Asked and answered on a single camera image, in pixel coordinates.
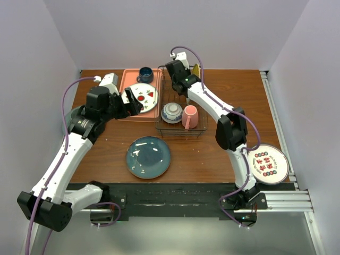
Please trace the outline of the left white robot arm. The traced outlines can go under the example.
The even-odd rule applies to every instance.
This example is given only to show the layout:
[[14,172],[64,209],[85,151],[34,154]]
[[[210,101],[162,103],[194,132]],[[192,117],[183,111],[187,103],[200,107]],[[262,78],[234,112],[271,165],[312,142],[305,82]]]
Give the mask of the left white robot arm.
[[28,220],[60,232],[71,217],[91,205],[105,208],[111,200],[109,186],[91,181],[73,195],[65,191],[78,165],[112,119],[140,113],[143,105],[130,88],[125,94],[111,93],[107,87],[92,87],[87,102],[78,109],[58,154],[43,178],[30,192],[22,191],[17,203]]

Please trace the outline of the blue white porcelain bowl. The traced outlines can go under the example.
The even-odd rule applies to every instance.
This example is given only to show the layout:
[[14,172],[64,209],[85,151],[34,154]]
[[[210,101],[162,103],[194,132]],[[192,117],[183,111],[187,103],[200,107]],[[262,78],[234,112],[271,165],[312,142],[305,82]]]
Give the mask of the blue white porcelain bowl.
[[179,123],[182,119],[183,108],[177,103],[168,103],[161,110],[162,119],[169,124]]

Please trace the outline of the pink ceramic mug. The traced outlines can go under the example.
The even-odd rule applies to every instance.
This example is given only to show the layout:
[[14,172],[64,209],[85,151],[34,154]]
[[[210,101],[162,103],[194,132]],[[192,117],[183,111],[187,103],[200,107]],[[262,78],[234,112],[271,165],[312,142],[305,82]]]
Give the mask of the pink ceramic mug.
[[198,110],[193,105],[188,105],[185,107],[182,113],[181,123],[186,130],[193,129],[198,125],[199,114]]

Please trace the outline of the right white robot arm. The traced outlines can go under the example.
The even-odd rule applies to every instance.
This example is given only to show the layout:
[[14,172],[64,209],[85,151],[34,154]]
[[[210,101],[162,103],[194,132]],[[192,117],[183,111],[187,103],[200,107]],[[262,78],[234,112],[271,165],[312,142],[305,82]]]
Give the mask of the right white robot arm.
[[231,198],[244,209],[250,208],[260,193],[257,181],[250,170],[248,152],[259,148],[261,138],[255,124],[245,115],[244,109],[223,102],[204,84],[203,77],[193,74],[182,61],[165,64],[172,88],[203,108],[216,122],[215,139],[231,161],[236,190],[221,197]]

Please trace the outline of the yellow woven bamboo plate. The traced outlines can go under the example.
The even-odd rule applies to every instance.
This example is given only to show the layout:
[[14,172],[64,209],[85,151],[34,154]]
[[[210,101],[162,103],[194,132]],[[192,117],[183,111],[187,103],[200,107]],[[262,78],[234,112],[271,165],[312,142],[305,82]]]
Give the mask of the yellow woven bamboo plate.
[[196,63],[192,68],[192,74],[196,75],[198,78],[201,77],[201,68],[198,63]]

